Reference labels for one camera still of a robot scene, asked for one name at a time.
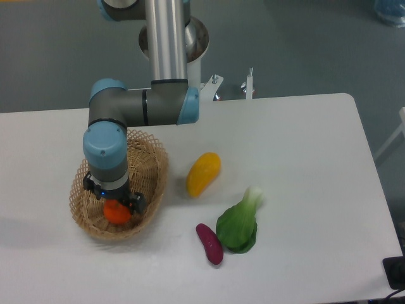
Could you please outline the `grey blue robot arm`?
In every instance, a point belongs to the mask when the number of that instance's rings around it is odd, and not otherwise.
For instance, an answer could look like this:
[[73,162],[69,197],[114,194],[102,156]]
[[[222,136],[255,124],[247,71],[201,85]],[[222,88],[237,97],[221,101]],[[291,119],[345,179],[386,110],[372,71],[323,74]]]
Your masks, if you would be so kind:
[[89,172],[84,189],[96,199],[117,200],[131,213],[143,213],[142,193],[130,190],[127,129],[149,125],[193,124],[199,119],[199,90],[187,75],[185,29],[189,1],[98,1],[111,21],[145,20],[152,81],[129,90],[115,79],[98,80],[91,90],[83,151]]

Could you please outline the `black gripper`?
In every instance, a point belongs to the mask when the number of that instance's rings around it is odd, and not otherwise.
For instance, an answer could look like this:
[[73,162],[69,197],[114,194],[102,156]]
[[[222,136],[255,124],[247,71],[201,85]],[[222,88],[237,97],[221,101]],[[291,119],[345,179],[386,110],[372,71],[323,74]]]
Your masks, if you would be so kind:
[[130,210],[133,215],[135,213],[143,214],[146,208],[145,196],[140,192],[130,193],[130,182],[127,180],[122,186],[108,190],[96,184],[92,180],[92,174],[88,171],[83,180],[83,188],[86,191],[90,191],[94,194],[97,200],[117,200],[119,202],[125,202],[125,206]]

